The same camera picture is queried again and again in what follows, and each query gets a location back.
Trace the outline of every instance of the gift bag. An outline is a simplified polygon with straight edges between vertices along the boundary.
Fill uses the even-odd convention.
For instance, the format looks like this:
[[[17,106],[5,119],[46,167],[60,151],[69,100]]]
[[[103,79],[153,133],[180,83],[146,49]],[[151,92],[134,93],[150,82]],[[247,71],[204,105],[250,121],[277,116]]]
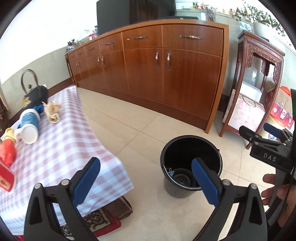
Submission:
[[[26,72],[30,72],[33,74],[34,80],[36,82],[37,87],[34,89],[31,89],[31,85],[29,85],[29,93],[27,93],[24,83],[23,83],[23,77]],[[36,73],[31,70],[31,69],[26,69],[21,77],[21,85],[22,89],[25,92],[25,96],[22,101],[22,105],[24,109],[31,109],[35,106],[42,105],[42,102],[47,104],[47,99],[48,99],[48,89],[45,86],[39,86],[38,85],[38,78]]]
[[[234,94],[235,90],[232,90],[223,122],[225,122],[229,113]],[[237,130],[239,130],[241,126],[245,126],[252,131],[256,131],[264,115],[265,110],[261,103],[251,100],[242,94],[239,94],[228,125]]]

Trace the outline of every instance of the television screen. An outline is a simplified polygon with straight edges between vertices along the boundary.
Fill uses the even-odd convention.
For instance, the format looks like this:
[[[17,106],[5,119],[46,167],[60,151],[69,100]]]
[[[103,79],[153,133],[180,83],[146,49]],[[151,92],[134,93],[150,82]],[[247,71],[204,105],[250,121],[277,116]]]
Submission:
[[[96,7],[99,34],[176,15],[175,0],[99,0]]]

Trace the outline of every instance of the green plant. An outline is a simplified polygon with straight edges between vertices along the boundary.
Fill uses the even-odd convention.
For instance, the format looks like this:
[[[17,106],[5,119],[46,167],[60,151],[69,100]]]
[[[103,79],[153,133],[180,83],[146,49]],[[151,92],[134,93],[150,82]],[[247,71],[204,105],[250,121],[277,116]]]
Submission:
[[[279,35],[285,36],[285,30],[276,19],[272,18],[267,12],[258,10],[256,7],[251,6],[246,2],[244,2],[244,9],[237,8],[235,15],[233,15],[233,18],[235,18],[236,20],[241,20],[242,16],[252,19],[253,22],[258,22],[267,26],[271,26],[278,31]]]

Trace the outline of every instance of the floor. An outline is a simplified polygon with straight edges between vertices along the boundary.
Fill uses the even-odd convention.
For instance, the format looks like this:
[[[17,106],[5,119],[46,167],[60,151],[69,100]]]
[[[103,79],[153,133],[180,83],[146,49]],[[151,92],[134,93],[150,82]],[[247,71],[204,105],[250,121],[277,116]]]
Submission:
[[[251,158],[242,138],[228,132],[218,136],[222,128],[221,112],[217,112],[210,133],[205,134],[199,128],[122,100],[81,88],[78,92],[90,127],[101,143],[123,162],[135,187],[125,195],[134,213],[122,221],[120,229],[99,240],[190,241],[198,234],[214,210],[203,192],[177,199],[163,187],[160,153],[168,141],[180,135],[204,137],[220,149],[221,179],[241,186],[256,183],[260,192],[271,187],[262,177],[275,173],[273,167]],[[236,209],[234,205],[220,239],[227,235]]]

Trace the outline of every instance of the pink and white checkered tablecloth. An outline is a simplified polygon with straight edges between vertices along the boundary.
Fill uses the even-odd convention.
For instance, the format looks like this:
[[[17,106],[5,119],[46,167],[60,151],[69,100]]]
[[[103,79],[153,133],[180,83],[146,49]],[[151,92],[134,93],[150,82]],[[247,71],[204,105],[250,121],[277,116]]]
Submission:
[[[101,171],[87,195],[77,208],[85,216],[116,200],[133,189],[122,162],[99,142],[89,127],[76,86],[70,86],[50,99],[61,104],[60,122],[50,123],[45,114],[39,123],[37,142],[15,144],[17,157],[11,170],[17,177],[13,194],[0,189],[0,216],[13,235],[23,235],[24,222],[31,192],[36,183],[43,186],[71,179],[83,169],[91,157],[101,161]],[[12,126],[16,129],[18,121]],[[58,220],[65,224],[61,210],[54,204]]]

